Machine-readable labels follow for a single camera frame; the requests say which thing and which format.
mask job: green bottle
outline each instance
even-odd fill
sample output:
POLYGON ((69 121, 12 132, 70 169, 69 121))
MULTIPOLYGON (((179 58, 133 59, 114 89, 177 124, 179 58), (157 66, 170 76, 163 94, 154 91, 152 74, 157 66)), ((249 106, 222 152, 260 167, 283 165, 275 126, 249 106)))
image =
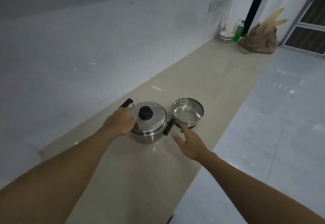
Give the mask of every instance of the green bottle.
POLYGON ((241 37, 242 31, 244 29, 244 23, 245 23, 245 20, 242 20, 242 22, 238 24, 238 28, 237 28, 235 37, 233 39, 233 42, 238 42, 239 41, 239 38, 241 37))

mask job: stainless steel pot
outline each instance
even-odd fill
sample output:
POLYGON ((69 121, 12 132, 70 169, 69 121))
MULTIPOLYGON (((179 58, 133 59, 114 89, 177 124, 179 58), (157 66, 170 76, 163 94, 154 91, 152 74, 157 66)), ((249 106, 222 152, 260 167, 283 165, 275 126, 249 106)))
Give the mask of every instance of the stainless steel pot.
POLYGON ((172 104, 172 113, 176 125, 193 128, 204 114, 203 106, 193 98, 180 98, 172 104))
POLYGON ((132 99, 126 100, 121 107, 130 108, 130 118, 136 116, 136 123, 132 129, 132 134, 142 143, 154 143, 163 136, 167 136, 173 125, 175 119, 167 119, 165 109, 154 102, 142 102, 133 104, 132 99))

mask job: wall switch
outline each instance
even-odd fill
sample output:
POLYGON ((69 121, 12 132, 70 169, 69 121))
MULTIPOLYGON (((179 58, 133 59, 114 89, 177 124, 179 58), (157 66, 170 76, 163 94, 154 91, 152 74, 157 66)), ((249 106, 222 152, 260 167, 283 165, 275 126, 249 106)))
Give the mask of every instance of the wall switch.
POLYGON ((210 3, 208 13, 213 13, 218 8, 218 1, 216 3, 210 3))

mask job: kitchen countertop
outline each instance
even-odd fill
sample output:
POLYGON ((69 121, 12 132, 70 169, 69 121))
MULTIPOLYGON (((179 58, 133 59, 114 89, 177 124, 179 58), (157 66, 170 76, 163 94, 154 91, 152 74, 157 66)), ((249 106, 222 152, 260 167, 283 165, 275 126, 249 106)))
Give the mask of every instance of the kitchen countertop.
MULTIPOLYGON (((234 43, 212 40, 148 82, 126 94, 45 147, 48 159, 98 130, 127 98, 152 101, 171 115, 181 97, 198 100, 204 116, 193 129, 212 150, 270 60, 266 54, 242 54, 234 43)), ((165 224, 201 165, 186 158, 171 137, 141 144, 132 136, 117 138, 104 154, 91 182, 67 223, 165 224)))

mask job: floor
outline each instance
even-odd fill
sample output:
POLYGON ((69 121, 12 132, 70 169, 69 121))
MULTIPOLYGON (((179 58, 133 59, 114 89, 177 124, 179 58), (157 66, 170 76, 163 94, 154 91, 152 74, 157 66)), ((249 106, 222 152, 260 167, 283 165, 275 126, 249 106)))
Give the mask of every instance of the floor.
MULTIPOLYGON (((325 218, 325 60, 279 48, 213 151, 325 218)), ((170 223, 246 222, 202 168, 170 223)))

